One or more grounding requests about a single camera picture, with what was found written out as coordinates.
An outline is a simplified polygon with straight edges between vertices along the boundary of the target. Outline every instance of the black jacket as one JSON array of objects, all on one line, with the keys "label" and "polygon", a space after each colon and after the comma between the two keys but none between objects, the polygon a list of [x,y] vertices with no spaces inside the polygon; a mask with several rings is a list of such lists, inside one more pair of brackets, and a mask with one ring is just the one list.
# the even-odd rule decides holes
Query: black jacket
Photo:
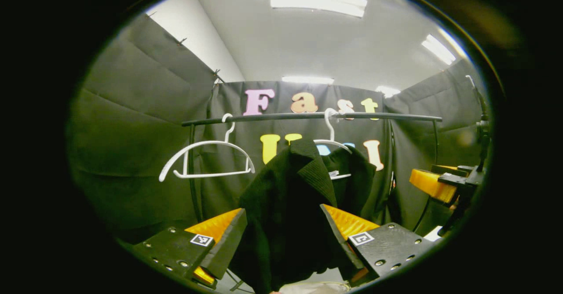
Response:
[{"label": "black jacket", "polygon": [[[256,294],[269,294],[338,266],[326,242],[333,236],[320,204],[368,220],[384,212],[388,189],[374,182],[375,166],[356,148],[350,150],[352,154],[338,148],[321,156],[312,140],[295,140],[266,164],[241,196],[239,206],[246,209],[248,226],[230,268]],[[330,180],[333,170],[352,176]]]}]

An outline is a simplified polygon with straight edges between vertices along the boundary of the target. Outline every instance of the clothes hanger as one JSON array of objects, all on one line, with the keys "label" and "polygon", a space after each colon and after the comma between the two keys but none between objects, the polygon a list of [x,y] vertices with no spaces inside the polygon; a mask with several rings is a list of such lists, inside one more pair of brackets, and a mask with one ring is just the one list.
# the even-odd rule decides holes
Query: clothes hanger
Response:
[{"label": "clothes hanger", "polygon": [[[332,128],[332,125],[329,122],[329,116],[332,114],[337,114],[338,112],[332,108],[327,108],[324,111],[324,122],[326,123],[326,126],[328,127],[328,129],[330,130],[330,140],[326,140],[326,139],[316,139],[313,140],[315,142],[315,144],[331,144],[331,145],[337,145],[341,148],[344,148],[346,151],[348,151],[350,154],[352,154],[352,150],[350,150],[350,148],[346,147],[343,144],[340,144],[340,142],[336,142],[334,141],[334,128]],[[349,176],[351,176],[352,174],[343,174],[343,175],[336,175],[336,176],[330,176],[330,180],[336,180],[338,178],[347,178]]]},{"label": "clothes hanger", "polygon": [[[221,121],[223,121],[223,123],[224,123],[228,116],[232,117],[233,115],[227,113],[227,114],[223,115],[223,119]],[[165,164],[165,167],[162,168],[162,171],[161,171],[160,176],[158,177],[158,180],[160,182],[163,182],[163,180],[165,180],[166,174],[168,173],[168,170],[170,170],[170,168],[172,167],[174,162],[178,158],[180,158],[181,155],[183,155],[183,174],[179,173],[177,170],[173,170],[174,174],[178,178],[211,178],[211,177],[214,177],[214,176],[245,174],[245,173],[248,173],[248,172],[255,173],[254,164],[252,163],[252,160],[248,156],[248,154],[244,150],[242,150],[242,148],[240,148],[239,146],[231,144],[229,142],[229,134],[231,132],[233,132],[234,129],[235,129],[235,122],[233,122],[231,129],[227,130],[227,132],[225,133],[225,141],[223,141],[223,142],[219,141],[219,140],[207,140],[207,141],[204,141],[204,142],[196,142],[195,144],[191,144],[191,145],[183,148],[182,150],[178,151],[170,160],[168,160],[168,162]],[[240,152],[242,152],[243,154],[245,154],[245,156],[247,157],[245,170],[244,171],[236,171],[236,172],[213,173],[213,174],[187,174],[187,152],[192,148],[195,148],[195,147],[201,146],[201,145],[207,145],[207,144],[227,145],[227,146],[233,147],[233,148],[239,150]]]}]

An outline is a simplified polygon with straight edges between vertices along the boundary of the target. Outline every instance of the hanger hook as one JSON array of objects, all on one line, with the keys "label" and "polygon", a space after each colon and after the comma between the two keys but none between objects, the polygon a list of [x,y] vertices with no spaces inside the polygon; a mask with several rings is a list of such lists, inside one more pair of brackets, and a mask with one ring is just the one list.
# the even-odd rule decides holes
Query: hanger hook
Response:
[{"label": "hanger hook", "polygon": [[[227,117],[232,117],[233,115],[227,113],[225,115],[223,115],[223,118],[221,118],[221,121],[224,123],[225,120],[227,120]],[[235,122],[233,122],[233,125],[231,126],[231,129],[227,130],[227,132],[225,132],[225,142],[229,142],[229,134],[231,132],[233,132],[233,130],[235,129]]]},{"label": "hanger hook", "polygon": [[475,83],[473,82],[473,78],[471,78],[470,75],[466,75],[465,77],[466,77],[466,78],[469,78],[469,80],[471,81],[471,85],[473,86],[473,88],[474,88],[475,90],[477,90],[477,88],[475,87]]},{"label": "hanger hook", "polygon": [[326,123],[326,127],[328,127],[328,129],[330,130],[330,141],[334,141],[334,128],[332,128],[332,125],[330,124],[329,117],[331,114],[336,113],[336,110],[332,109],[332,108],[327,108],[324,111],[324,122]]}]

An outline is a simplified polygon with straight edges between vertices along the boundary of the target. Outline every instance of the pink letter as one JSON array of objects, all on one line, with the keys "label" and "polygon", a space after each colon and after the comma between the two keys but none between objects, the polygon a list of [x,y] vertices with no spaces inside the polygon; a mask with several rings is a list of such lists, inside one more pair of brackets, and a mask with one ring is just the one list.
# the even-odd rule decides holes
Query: pink letter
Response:
[{"label": "pink letter", "polygon": [[352,109],[354,107],[354,104],[352,104],[352,102],[350,102],[349,100],[338,100],[338,102],[336,102],[336,104],[338,105],[338,108],[340,108],[340,110],[338,110],[341,113],[353,113],[354,110]]},{"label": "pink letter", "polygon": [[[269,90],[246,90],[245,94],[247,98],[247,110],[243,113],[243,116],[247,115],[261,115],[262,113],[258,111],[258,107],[266,110],[268,108],[268,98],[273,98],[275,93],[273,89]],[[268,96],[268,98],[260,98],[260,95]]]}]

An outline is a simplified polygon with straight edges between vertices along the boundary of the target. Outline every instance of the white wall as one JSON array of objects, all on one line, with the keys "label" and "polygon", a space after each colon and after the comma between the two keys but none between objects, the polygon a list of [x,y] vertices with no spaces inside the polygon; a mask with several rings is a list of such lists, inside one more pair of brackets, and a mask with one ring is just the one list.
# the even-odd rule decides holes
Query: white wall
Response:
[{"label": "white wall", "polygon": [[178,41],[187,38],[182,44],[225,82],[245,80],[198,0],[165,0],[146,13]]}]

